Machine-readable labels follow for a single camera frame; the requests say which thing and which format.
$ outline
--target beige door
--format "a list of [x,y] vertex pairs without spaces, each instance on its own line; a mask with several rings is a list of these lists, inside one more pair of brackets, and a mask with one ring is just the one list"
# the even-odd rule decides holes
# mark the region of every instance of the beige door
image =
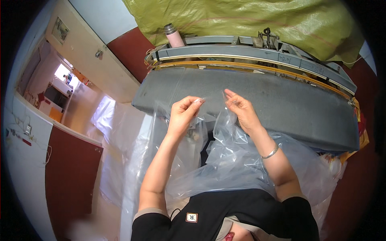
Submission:
[[131,102],[139,87],[123,66],[67,0],[59,0],[46,39],[86,78],[119,103]]

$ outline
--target person's left hand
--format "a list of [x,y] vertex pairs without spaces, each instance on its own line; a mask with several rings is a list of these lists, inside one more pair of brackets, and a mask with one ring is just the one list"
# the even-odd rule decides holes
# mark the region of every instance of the person's left hand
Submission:
[[185,136],[191,120],[198,114],[205,101],[200,97],[187,96],[171,107],[168,135],[179,140]]

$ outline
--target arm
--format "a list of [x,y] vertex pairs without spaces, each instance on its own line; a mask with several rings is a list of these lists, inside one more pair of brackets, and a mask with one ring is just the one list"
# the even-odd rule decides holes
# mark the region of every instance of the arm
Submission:
[[155,207],[166,212],[165,187],[169,180],[171,165],[190,121],[198,113],[202,103],[199,97],[188,96],[173,104],[168,133],[147,169],[141,185],[138,211]]
[[[241,128],[251,137],[260,155],[266,157],[275,148],[275,141],[268,135],[261,125],[252,104],[226,89],[227,107],[237,114]],[[279,200],[293,195],[301,194],[299,180],[290,162],[279,148],[271,157],[263,159],[268,175],[275,183],[276,194]]]

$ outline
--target shirt logo patch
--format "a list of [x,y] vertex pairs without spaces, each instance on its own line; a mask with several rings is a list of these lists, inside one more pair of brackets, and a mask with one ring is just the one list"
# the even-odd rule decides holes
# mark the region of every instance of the shirt logo patch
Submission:
[[186,213],[186,222],[197,222],[198,221],[198,213]]

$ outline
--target shirt sleeve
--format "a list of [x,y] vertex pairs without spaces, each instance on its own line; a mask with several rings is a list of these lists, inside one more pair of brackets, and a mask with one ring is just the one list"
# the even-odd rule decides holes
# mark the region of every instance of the shirt sleeve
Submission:
[[282,203],[292,241],[319,241],[318,225],[312,216],[310,203],[302,197],[290,197]]
[[131,241],[162,240],[171,226],[170,218],[160,213],[145,213],[132,226]]

